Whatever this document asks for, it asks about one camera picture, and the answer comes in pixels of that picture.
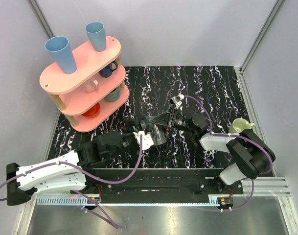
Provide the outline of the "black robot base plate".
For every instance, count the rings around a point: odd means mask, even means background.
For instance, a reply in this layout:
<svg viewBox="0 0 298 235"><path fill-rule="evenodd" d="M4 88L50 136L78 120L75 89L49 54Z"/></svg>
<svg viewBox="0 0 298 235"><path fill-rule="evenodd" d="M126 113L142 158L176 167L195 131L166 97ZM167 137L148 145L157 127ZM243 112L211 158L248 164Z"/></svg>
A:
<svg viewBox="0 0 298 235"><path fill-rule="evenodd" d="M140 168L126 182L113 184L126 177L129 169L97 168L89 172L107 183L87 178L84 194L100 194L103 204L205 203L209 195L243 194L240 181L228 186L219 179L222 169L205 168Z"/></svg>

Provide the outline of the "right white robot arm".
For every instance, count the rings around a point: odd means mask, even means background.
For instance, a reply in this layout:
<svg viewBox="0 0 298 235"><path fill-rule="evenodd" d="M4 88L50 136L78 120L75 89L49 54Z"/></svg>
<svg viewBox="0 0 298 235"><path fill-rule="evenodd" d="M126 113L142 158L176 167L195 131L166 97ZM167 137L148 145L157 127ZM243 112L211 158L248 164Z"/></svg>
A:
<svg viewBox="0 0 298 235"><path fill-rule="evenodd" d="M232 184L239 180L254 180L273 168L275 154L252 129L245 129L237 134L210 133L207 130L209 122L204 114L195 113L192 117L185 118L174 105L167 111L150 117L148 125L155 125L162 130L178 129L188 132L194 144L203 150L230 153L234 163L226 167L214 182L214 188L220 194L227 193Z"/></svg>

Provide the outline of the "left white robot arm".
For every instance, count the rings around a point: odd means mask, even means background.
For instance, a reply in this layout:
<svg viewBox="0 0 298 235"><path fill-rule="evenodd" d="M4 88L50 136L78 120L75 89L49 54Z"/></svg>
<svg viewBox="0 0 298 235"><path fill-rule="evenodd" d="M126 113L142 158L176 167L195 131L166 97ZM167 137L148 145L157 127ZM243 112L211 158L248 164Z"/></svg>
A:
<svg viewBox="0 0 298 235"><path fill-rule="evenodd" d="M109 130L83 146L58 158L29 166L17 163L6 167L7 205L16 206L46 192L84 190L92 194L98 182L110 185L128 181L136 172L141 155L154 144L151 133L137 119L127 121L123 131ZM131 147L139 147L139 157L134 169L120 180L106 180L91 173L103 165L107 158Z"/></svg>

